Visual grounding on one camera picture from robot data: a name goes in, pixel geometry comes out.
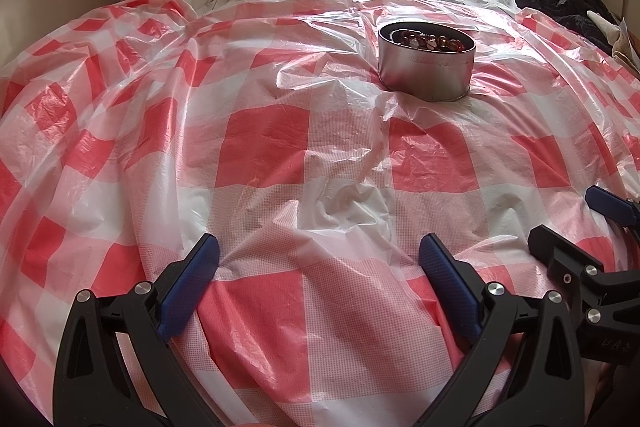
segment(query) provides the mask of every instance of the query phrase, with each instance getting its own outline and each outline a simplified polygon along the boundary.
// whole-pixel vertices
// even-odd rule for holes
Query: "clamp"
[[[455,333],[472,344],[460,366],[414,427],[581,427],[584,390],[578,342],[562,296],[511,295],[485,284],[435,234],[420,243],[418,263]],[[474,415],[510,335],[520,350],[497,405]]]
[[[184,374],[168,346],[182,333],[218,269],[220,247],[205,234],[183,261],[155,283],[127,294],[76,295],[62,335],[53,387],[56,427],[224,427]],[[163,417],[138,397],[116,333],[128,333]]]
[[[591,190],[589,205],[611,216],[611,203],[615,200],[603,196],[602,192],[600,188]],[[624,205],[628,203],[617,200]],[[620,213],[615,217],[618,223],[637,226],[624,221]],[[631,230],[636,235],[637,229]],[[543,225],[531,230],[528,242],[530,253],[545,264],[548,277],[568,297],[581,355],[628,368],[622,383],[592,412],[587,426],[626,427],[637,423],[640,416],[640,270],[605,273],[596,258]]]

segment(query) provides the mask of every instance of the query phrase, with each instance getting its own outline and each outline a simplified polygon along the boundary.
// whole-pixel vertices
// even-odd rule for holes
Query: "pink fabric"
[[[417,16],[477,40],[463,100],[380,84],[376,29]],[[460,352],[426,233],[528,296],[552,287],[527,253],[541,223],[607,270],[638,261],[583,199],[638,195],[637,81],[532,10],[131,0],[0,78],[0,355],[49,418],[76,292],[155,280],[204,232],[221,266],[176,346],[232,421],[277,426],[409,426],[437,395]]]

